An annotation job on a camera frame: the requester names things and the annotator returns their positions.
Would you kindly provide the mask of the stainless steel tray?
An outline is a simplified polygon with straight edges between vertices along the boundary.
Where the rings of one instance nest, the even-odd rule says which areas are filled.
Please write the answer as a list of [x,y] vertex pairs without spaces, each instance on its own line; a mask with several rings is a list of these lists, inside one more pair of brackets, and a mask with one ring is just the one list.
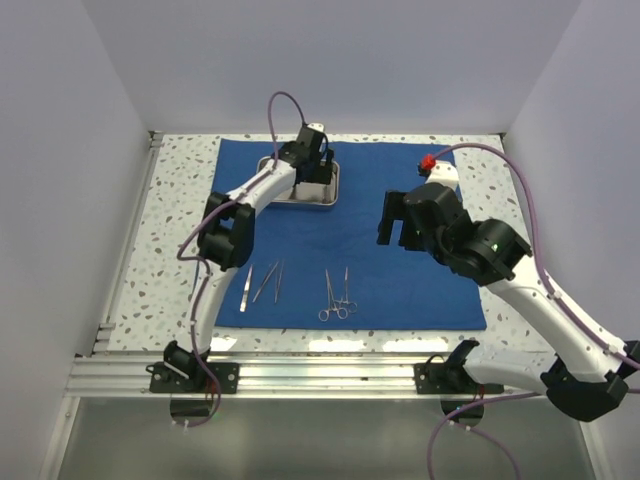
[[302,158],[262,160],[248,200],[256,212],[266,207],[328,209],[338,200],[340,168],[334,161]]

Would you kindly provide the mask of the blue surgical cloth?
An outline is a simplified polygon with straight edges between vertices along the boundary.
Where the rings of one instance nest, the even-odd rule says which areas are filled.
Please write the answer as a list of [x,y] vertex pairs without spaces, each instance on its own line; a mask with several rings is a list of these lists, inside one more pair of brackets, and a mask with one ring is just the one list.
[[[419,161],[438,145],[350,143],[333,145],[340,167],[337,203],[326,209],[271,205],[256,219],[254,248],[232,280],[216,324],[228,328],[324,330],[483,330],[486,321],[476,284],[453,274],[426,252],[397,243],[378,245],[385,192],[408,192],[423,180]],[[285,260],[278,303],[275,272],[255,303],[269,266]],[[254,265],[246,312],[239,311]],[[350,298],[358,305],[346,319],[318,319],[327,307],[325,270],[335,299],[343,296],[349,268]]]

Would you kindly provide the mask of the steel hemostat clamp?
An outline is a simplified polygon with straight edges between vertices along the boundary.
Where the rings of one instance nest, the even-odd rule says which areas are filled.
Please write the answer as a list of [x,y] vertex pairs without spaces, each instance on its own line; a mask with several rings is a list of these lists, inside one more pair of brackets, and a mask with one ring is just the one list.
[[323,323],[328,322],[332,315],[335,315],[338,319],[341,320],[346,319],[348,316],[348,311],[335,299],[328,270],[325,270],[325,280],[327,291],[327,307],[318,312],[318,319]]
[[348,314],[355,314],[358,309],[358,305],[350,298],[349,292],[349,268],[345,268],[344,280],[343,280],[343,296],[338,301],[338,306],[345,310]]

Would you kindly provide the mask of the wide steel tweezers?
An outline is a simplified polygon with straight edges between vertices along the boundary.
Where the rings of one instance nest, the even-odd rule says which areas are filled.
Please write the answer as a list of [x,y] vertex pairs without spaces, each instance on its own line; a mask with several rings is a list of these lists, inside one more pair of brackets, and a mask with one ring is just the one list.
[[247,272],[246,280],[243,287],[240,307],[239,307],[239,311],[242,313],[246,312],[246,309],[247,309],[249,294],[251,290],[252,277],[253,277],[253,269],[254,269],[254,265],[251,264]]

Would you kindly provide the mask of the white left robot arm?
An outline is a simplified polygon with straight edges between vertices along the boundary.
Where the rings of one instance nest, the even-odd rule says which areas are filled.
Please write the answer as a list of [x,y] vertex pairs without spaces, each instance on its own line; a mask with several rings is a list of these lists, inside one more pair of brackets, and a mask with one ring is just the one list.
[[328,185],[333,156],[324,127],[304,124],[297,137],[277,145],[246,182],[227,193],[209,195],[201,223],[177,254],[180,261],[199,266],[188,310],[191,349],[173,341],[164,351],[163,365],[185,392],[197,392],[215,381],[206,364],[213,327],[232,279],[252,254],[257,217],[301,183]]

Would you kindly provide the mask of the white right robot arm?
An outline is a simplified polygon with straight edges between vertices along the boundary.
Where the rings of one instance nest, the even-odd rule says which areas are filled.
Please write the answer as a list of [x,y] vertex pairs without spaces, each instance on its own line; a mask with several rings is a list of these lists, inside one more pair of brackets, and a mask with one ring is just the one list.
[[428,182],[410,192],[388,191],[377,242],[387,245],[395,222],[399,244],[429,253],[453,273],[488,289],[518,312],[552,347],[545,352],[496,350],[462,341],[440,364],[416,368],[416,387],[473,393],[510,386],[546,396],[569,417],[590,422],[616,409],[639,362],[638,341],[601,327],[538,273],[529,243],[509,224],[474,221],[453,189]]

